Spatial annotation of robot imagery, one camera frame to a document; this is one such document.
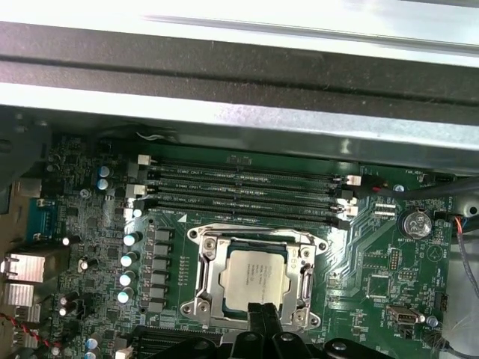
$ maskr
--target mounting screw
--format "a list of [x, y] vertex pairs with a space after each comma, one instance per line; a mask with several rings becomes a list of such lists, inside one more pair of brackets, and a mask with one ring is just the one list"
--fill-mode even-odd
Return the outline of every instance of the mounting screw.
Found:
[[298, 322], [299, 324], [301, 324], [305, 320], [305, 312], [303, 310], [297, 310], [294, 313], [293, 318], [295, 322]]
[[301, 257], [308, 258], [310, 255], [311, 255], [311, 252], [307, 248], [301, 251]]
[[212, 238], [206, 238], [204, 240], [203, 246], [204, 246], [204, 249], [212, 250], [216, 247], [216, 242]]
[[334, 342], [332, 344], [332, 347], [340, 352], [342, 352], [343, 350], [346, 350], [346, 344], [342, 343], [342, 342]]
[[284, 333], [281, 335], [281, 340], [283, 340], [284, 342], [291, 342], [293, 341], [294, 339], [294, 335], [292, 335], [291, 333]]
[[60, 355], [60, 354], [61, 354], [61, 352], [60, 352], [60, 348], [58, 348], [58, 347], [56, 347], [56, 346], [55, 346], [55, 347], [53, 347], [53, 348], [52, 348], [52, 350], [51, 350], [50, 352], [51, 352], [51, 353], [52, 353], [52, 355], [54, 355], [54, 356], [57, 356], [57, 355]]

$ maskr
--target black cable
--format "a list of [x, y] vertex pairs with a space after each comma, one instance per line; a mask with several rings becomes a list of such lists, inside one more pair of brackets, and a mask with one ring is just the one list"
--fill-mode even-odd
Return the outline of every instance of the black cable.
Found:
[[466, 270], [466, 275], [469, 281], [472, 283], [472, 287], [474, 288], [474, 292], [479, 299], [479, 286], [474, 274], [472, 273], [471, 266], [469, 264], [469, 259], [466, 253], [466, 247], [464, 245], [464, 238], [463, 234], [458, 232], [457, 233], [457, 244], [459, 245], [459, 252], [461, 254], [461, 258], [463, 259], [464, 269]]
[[449, 349], [446, 349], [445, 351], [447, 353], [449, 353], [449, 354], [451, 354], [455, 357], [461, 358], [461, 359], [479, 359], [479, 355], [464, 354], [464, 353], [458, 352], [457, 350], [455, 350], [451, 347]]
[[447, 352], [461, 359], [479, 359], [479, 356], [468, 355], [455, 350], [449, 343], [449, 340], [446, 340], [442, 336], [440, 331], [426, 331], [422, 340], [433, 350], [437, 350], [438, 352]]
[[376, 193], [380, 196], [396, 198], [398, 200], [426, 200], [429, 198], [442, 198], [479, 190], [479, 177], [468, 177], [444, 185], [413, 189], [411, 191], [393, 191], [381, 188]]

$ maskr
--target cpu socket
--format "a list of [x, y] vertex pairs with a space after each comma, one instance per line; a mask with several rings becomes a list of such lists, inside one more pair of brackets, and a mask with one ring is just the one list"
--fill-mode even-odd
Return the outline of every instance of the cpu socket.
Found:
[[181, 313], [204, 328], [247, 329], [248, 303], [273, 303], [286, 331], [321, 324], [311, 312], [315, 256], [328, 242], [308, 232], [232, 224], [192, 228], [198, 245], [195, 297]]

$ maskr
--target red wire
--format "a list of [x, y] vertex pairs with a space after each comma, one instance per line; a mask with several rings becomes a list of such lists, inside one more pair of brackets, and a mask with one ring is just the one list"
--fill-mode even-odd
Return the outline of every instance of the red wire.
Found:
[[7, 314], [0, 312], [0, 319], [1, 318], [8, 320], [10, 323], [12, 323], [14, 327], [22, 329], [23, 333], [28, 334], [30, 337], [35, 338], [36, 341], [45, 344], [48, 348], [52, 348], [53, 346], [61, 347], [60, 342], [50, 342], [47, 339], [43, 339], [40, 335], [31, 331], [31, 329], [29, 329], [25, 324], [18, 322], [12, 316], [8, 316]]

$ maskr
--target metal panel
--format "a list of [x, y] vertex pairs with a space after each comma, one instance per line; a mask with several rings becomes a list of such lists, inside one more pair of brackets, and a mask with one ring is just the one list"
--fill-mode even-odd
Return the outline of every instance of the metal panel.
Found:
[[[69, 112], [72, 130], [122, 123], [98, 116], [107, 114], [168, 128], [182, 144], [479, 171], [477, 126], [28, 85], [0, 84], [0, 92], [4, 105], [87, 113]], [[66, 125], [64, 115], [58, 121]]]
[[479, 66], [476, 7], [399, 0], [337, 0], [325, 6], [299, 0], [253, 11], [253, 1], [237, 6], [176, 1], [167, 7], [140, 1], [115, 12], [95, 2], [85, 10], [56, 8], [53, 13], [30, 1], [16, 5], [3, 10], [0, 19]]
[[[193, 81], [190, 87], [197, 88], [198, 83], [217, 80], [210, 85], [211, 92], [214, 88], [218, 88], [218, 93], [225, 92], [225, 86], [231, 84], [243, 93], [251, 93], [255, 87], [268, 84], [283, 88], [284, 92], [286, 89], [315, 92], [316, 102], [329, 95], [332, 99], [326, 101], [333, 104], [344, 102], [341, 98], [351, 94], [380, 96], [390, 102], [408, 99], [429, 105], [470, 106], [479, 102], [479, 70], [468, 67], [9, 22], [0, 22], [0, 43], [0, 59], [24, 63], [15, 67], [7, 62], [2, 64], [2, 82], [38, 82], [46, 78], [43, 81], [69, 80], [71, 86], [78, 86], [85, 78], [90, 82], [96, 78], [111, 83], [111, 77], [127, 73], [130, 81], [132, 77], [154, 77], [155, 82], [161, 82], [155, 90], [162, 92], [150, 93], [157, 96], [167, 96], [168, 91], [172, 96], [183, 97], [177, 94], [179, 90], [187, 96], [189, 84], [182, 83]], [[27, 64], [49, 66], [35, 70]], [[97, 73], [88, 76], [79, 69]], [[121, 93], [134, 87], [134, 84], [111, 84], [108, 90]], [[238, 95], [231, 92], [227, 92], [228, 101], [238, 102]], [[296, 99], [297, 108], [313, 108], [316, 103], [304, 94], [288, 96]], [[300, 102], [298, 96], [305, 97], [304, 101]], [[290, 107], [288, 101], [283, 101], [283, 105], [275, 105]]]

